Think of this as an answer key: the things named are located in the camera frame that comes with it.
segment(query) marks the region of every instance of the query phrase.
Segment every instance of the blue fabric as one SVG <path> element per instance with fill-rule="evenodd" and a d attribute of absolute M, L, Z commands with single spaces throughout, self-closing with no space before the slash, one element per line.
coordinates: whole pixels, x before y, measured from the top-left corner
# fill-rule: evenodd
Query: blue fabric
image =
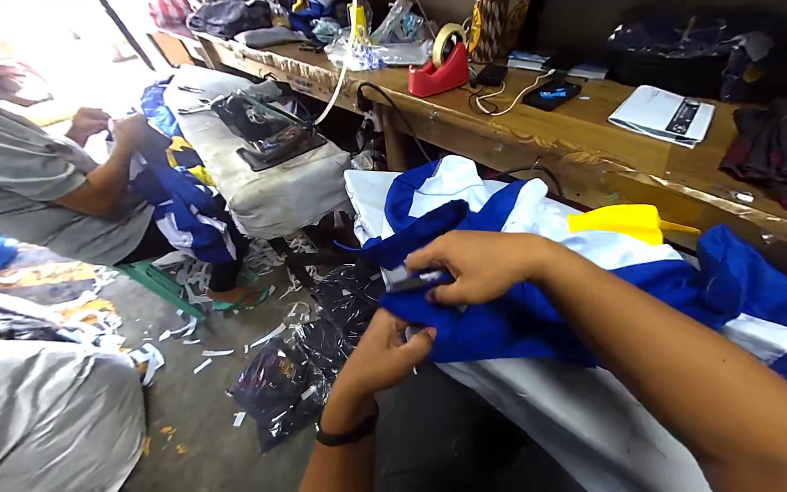
<path fill-rule="evenodd" d="M 212 190 L 183 167 L 170 166 L 165 150 L 171 141 L 156 131 L 149 133 L 152 135 L 140 149 L 147 167 L 129 182 L 130 187 L 154 206 L 154 220 L 163 220 L 169 213 L 174 215 L 177 229 L 192 235 L 191 250 L 197 259 L 207 263 L 233 261 L 235 257 L 224 239 L 230 231 L 221 232 L 198 218 L 214 218 L 222 212 L 214 202 Z"/>
<path fill-rule="evenodd" d="M 390 270 L 412 251 L 452 229 L 500 230 L 526 183 L 509 184 L 478 212 L 471 212 L 465 201 L 454 200 L 422 217 L 409 217 L 414 191 L 435 168 L 436 163 L 426 164 L 394 180 L 385 211 L 395 234 L 367 241 L 361 252 L 365 258 Z M 787 327 L 787 277 L 726 226 L 706 231 L 698 244 L 698 257 L 699 271 L 682 260 L 665 260 L 611 273 L 711 329 L 720 329 L 741 313 Z M 428 303 L 428 289 L 386 294 L 380 304 L 412 323 L 436 327 L 429 355 L 432 362 L 552 357 L 571 364 L 597 364 L 534 285 L 514 285 L 502 297 L 464 311 Z M 787 354 L 771 368 L 787 379 Z"/>
<path fill-rule="evenodd" d="M 163 101 L 163 92 L 169 87 L 174 75 L 147 86 L 142 94 L 142 113 L 148 121 L 160 129 L 167 137 L 183 137 L 175 115 Z"/>
<path fill-rule="evenodd" d="M 336 17 L 335 7 L 335 2 L 330 2 L 330 5 L 324 7 L 320 2 L 309 0 L 309 6 L 307 8 L 296 12 L 288 12 L 290 29 L 301 31 L 309 38 L 314 38 L 315 34 L 312 32 L 312 21 L 323 17 Z"/>

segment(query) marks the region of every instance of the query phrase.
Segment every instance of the masking tape roll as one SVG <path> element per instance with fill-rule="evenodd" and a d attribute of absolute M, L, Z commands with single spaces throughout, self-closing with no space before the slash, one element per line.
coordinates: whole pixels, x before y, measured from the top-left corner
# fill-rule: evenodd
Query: masking tape roll
<path fill-rule="evenodd" d="M 439 34 L 436 35 L 436 39 L 433 41 L 434 67 L 439 68 L 443 65 L 445 58 L 451 53 L 451 50 L 454 49 L 454 44 L 458 41 L 461 43 L 466 41 L 466 31 L 460 25 L 448 23 L 439 30 Z"/>

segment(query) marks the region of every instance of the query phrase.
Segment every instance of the wristwatch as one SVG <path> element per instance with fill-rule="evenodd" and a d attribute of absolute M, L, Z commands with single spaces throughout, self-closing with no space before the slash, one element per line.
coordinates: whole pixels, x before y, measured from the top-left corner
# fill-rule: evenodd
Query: wristwatch
<path fill-rule="evenodd" d="M 328 447 L 344 446 L 362 440 L 375 430 L 378 415 L 370 415 L 360 425 L 342 434 L 328 434 L 321 429 L 321 419 L 317 420 L 317 435 L 315 439 Z"/>

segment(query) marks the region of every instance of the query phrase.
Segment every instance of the sewing workshop table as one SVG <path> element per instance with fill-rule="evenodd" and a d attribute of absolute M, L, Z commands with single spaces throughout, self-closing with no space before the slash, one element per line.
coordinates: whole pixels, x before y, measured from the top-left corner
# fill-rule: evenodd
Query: sewing workshop table
<path fill-rule="evenodd" d="M 361 241 L 381 236 L 398 174 L 345 171 Z M 505 185 L 485 184 L 491 191 Z M 565 214 L 581 213 L 546 200 Z M 588 492 L 710 490 L 692 454 L 605 369 L 526 358 L 439 367 L 524 429 Z"/>
<path fill-rule="evenodd" d="M 271 74 L 304 94 L 324 101 L 331 98 L 338 70 L 323 53 L 300 51 L 297 45 L 256 50 L 198 36 L 215 68 Z M 506 92 L 490 101 L 508 107 L 535 77 L 534 72 L 510 69 Z M 650 203 L 665 220 L 702 230 L 727 224 L 759 250 L 787 242 L 787 211 L 763 191 L 718 170 L 736 136 L 736 105 L 711 101 L 715 116 L 705 141 L 687 149 L 608 123 L 606 118 L 633 91 L 612 81 L 572 79 L 583 86 L 581 97 L 589 99 L 575 98 L 553 112 L 517 104 L 503 116 L 489 117 L 470 109 L 467 87 L 421 99 L 410 95 L 408 80 L 406 68 L 349 72 L 336 105 L 357 111 L 358 84 L 374 82 L 405 112 L 421 140 L 498 171 L 530 166 L 541 156 L 541 164 L 558 177 L 566 197 L 586 207 Z M 364 93 L 382 105 L 391 169 L 404 171 L 413 167 L 410 164 L 421 164 L 405 162 L 397 143 L 404 138 L 400 131 L 408 130 L 387 110 L 384 98 L 371 89 Z M 694 248 L 694 236 L 669 237 Z"/>

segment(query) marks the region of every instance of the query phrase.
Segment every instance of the man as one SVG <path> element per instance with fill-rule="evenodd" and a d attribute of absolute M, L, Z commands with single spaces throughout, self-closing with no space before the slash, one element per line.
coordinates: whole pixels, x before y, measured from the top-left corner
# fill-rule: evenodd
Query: man
<path fill-rule="evenodd" d="M 153 207 L 128 189 L 129 163 L 150 131 L 141 115 L 112 123 L 114 149 L 93 162 L 82 146 L 108 128 L 110 117 L 81 108 L 64 138 L 0 108 L 0 233 L 88 263 L 116 265 L 175 249 L 151 220 Z M 215 309 L 247 307 L 261 291 L 236 285 L 247 240 L 232 217 L 219 220 L 235 245 L 235 260 L 214 264 L 208 296 Z"/>
<path fill-rule="evenodd" d="M 407 259 L 456 281 L 429 300 L 482 304 L 532 282 L 618 379 L 691 450 L 713 490 L 787 490 L 787 383 L 751 354 L 557 242 L 531 234 L 454 231 Z M 429 353 L 435 330 L 407 343 L 380 310 L 344 365 L 320 421 L 301 492 L 373 490 L 376 391 Z"/>

